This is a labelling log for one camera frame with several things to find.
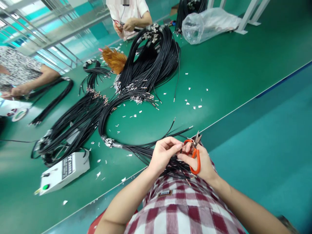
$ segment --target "feather duster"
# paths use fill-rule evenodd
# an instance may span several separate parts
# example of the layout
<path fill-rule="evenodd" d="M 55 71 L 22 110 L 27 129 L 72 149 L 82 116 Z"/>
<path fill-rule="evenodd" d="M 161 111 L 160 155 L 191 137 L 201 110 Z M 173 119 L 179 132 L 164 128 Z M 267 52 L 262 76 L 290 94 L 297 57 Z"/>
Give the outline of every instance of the feather duster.
<path fill-rule="evenodd" d="M 127 56 L 120 52 L 117 52 L 116 49 L 111 50 L 107 46 L 105 49 L 103 49 L 102 55 L 107 65 L 112 69 L 115 74 L 119 75 L 123 71 L 124 65 L 127 61 Z"/>

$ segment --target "control box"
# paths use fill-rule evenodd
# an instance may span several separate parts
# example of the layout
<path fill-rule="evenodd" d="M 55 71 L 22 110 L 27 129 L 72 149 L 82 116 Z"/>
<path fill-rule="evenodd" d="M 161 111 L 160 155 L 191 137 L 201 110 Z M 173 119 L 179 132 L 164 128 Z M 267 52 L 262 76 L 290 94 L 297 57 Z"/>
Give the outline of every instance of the control box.
<path fill-rule="evenodd" d="M 90 169 L 89 151 L 75 152 L 41 175 L 39 195 L 61 189 Z"/>

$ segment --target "clear plastic bag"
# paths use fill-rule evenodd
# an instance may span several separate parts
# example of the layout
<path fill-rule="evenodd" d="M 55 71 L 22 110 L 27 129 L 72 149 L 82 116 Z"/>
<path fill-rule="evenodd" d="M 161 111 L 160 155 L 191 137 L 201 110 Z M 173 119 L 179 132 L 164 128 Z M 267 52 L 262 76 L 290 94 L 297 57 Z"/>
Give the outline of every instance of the clear plastic bag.
<path fill-rule="evenodd" d="M 190 44 L 199 44 L 220 33 L 236 29 L 240 22 L 240 18 L 222 8 L 210 8 L 186 16 L 182 22 L 182 34 Z"/>

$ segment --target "scissors blade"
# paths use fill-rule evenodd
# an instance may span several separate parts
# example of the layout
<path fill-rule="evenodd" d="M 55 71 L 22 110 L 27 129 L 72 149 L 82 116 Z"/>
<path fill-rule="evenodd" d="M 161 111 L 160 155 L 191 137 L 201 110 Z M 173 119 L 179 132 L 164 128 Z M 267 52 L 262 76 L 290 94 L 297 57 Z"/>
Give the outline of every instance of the scissors blade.
<path fill-rule="evenodd" d="M 194 145 L 197 146 L 197 144 L 200 142 L 202 135 L 199 135 L 199 131 L 196 134 Z"/>

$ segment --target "person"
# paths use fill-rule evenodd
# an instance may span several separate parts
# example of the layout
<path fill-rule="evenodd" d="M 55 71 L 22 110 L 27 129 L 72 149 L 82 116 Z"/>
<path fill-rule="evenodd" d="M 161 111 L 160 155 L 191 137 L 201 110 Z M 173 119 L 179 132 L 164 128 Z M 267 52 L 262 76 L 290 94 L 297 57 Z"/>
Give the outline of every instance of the person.
<path fill-rule="evenodd" d="M 8 46 L 0 46 L 1 98 L 13 100 L 59 78 L 52 68 Z"/>
<path fill-rule="evenodd" d="M 243 234 L 242 225 L 249 234 L 290 234 L 275 216 L 217 174 L 203 146 L 197 149 L 201 170 L 189 185 L 185 179 L 159 175 L 175 154 L 197 170 L 197 159 L 186 155 L 192 152 L 190 143 L 159 140 L 149 166 L 111 201 L 95 234 Z M 143 198 L 143 209 L 133 215 Z"/>
<path fill-rule="evenodd" d="M 132 0 L 129 5 L 108 4 L 107 7 L 111 13 L 114 29 L 124 41 L 137 34 L 134 32 L 135 27 L 144 28 L 153 23 L 145 0 Z"/>

